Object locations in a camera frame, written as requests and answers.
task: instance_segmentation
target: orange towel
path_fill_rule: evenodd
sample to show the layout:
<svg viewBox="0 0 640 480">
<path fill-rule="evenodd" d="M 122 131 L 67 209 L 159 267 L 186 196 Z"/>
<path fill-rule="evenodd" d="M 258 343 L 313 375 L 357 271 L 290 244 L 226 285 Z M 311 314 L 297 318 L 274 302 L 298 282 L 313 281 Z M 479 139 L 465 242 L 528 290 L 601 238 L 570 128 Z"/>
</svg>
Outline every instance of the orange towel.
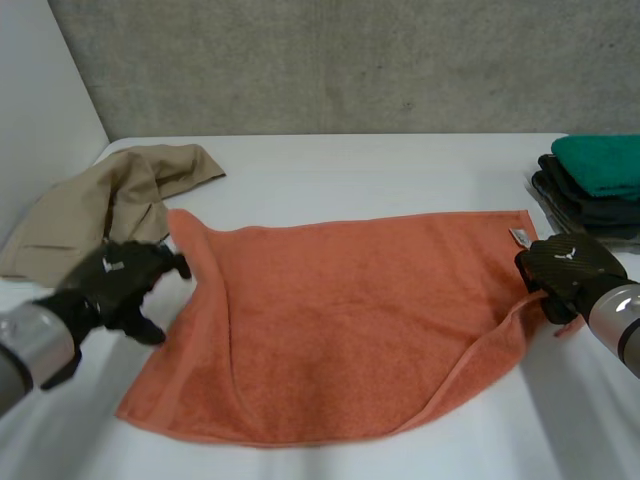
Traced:
<svg viewBox="0 0 640 480">
<path fill-rule="evenodd" d="M 543 320 L 513 263 L 509 228 L 535 238 L 526 212 L 218 232 L 174 210 L 169 225 L 198 285 L 117 414 L 182 440 L 414 428 L 513 368 Z"/>
</svg>

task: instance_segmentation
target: stack of folded towels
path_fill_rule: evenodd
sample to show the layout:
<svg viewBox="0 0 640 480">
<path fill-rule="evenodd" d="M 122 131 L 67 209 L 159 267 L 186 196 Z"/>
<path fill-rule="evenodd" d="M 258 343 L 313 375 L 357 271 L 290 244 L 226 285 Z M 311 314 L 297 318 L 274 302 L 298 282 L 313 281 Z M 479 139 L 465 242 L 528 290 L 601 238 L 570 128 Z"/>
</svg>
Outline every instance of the stack of folded towels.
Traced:
<svg viewBox="0 0 640 480">
<path fill-rule="evenodd" d="M 640 135 L 575 135 L 551 145 L 531 183 L 566 232 L 640 245 Z"/>
</svg>

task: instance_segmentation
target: metal cylinder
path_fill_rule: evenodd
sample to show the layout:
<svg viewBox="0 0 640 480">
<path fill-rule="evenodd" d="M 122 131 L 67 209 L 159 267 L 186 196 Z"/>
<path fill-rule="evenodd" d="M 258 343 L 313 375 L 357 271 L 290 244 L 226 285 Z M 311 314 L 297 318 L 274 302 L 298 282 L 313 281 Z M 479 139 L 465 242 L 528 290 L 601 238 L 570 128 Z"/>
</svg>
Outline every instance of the metal cylinder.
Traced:
<svg viewBox="0 0 640 480">
<path fill-rule="evenodd" d="M 589 314 L 594 335 L 640 378 L 640 285 L 604 294 Z"/>
</svg>

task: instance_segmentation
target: towel label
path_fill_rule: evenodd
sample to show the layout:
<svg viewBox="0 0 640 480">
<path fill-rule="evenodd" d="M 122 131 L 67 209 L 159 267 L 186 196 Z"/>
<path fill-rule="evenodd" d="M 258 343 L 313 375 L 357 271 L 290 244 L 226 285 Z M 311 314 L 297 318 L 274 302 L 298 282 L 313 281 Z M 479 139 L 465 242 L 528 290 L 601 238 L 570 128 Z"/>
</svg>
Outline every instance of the towel label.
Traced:
<svg viewBox="0 0 640 480">
<path fill-rule="evenodd" d="M 526 230 L 522 228 L 510 228 L 509 231 L 518 245 L 526 249 L 531 248 L 531 239 Z"/>
</svg>

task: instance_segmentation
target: green towel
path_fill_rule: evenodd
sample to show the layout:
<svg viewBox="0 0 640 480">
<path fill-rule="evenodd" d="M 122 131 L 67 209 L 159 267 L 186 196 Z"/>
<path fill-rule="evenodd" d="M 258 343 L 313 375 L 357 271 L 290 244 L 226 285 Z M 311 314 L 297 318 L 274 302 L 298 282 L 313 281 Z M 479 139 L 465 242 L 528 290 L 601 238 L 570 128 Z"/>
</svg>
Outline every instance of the green towel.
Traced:
<svg viewBox="0 0 640 480">
<path fill-rule="evenodd" d="M 590 195 L 640 198 L 640 135 L 573 135 L 551 151 Z"/>
</svg>

